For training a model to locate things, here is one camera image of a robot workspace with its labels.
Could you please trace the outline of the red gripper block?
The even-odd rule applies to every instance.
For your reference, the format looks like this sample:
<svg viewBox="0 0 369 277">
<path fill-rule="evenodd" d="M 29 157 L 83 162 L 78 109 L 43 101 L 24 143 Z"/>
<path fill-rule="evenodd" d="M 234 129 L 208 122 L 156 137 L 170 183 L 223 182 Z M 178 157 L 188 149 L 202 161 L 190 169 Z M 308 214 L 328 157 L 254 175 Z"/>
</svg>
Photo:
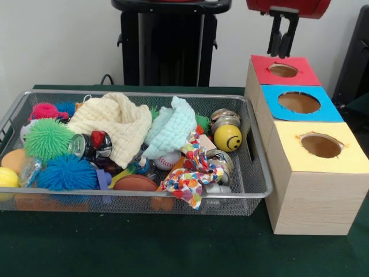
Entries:
<svg viewBox="0 0 369 277">
<path fill-rule="evenodd" d="M 246 0 L 247 7 L 262 13 L 272 10 L 283 13 L 289 21 L 288 30 L 281 34 L 281 13 L 271 13 L 273 17 L 272 30 L 267 53 L 271 57 L 286 58 L 290 56 L 293 39 L 299 22 L 299 17 L 319 19 L 327 11 L 331 0 Z"/>
</svg>

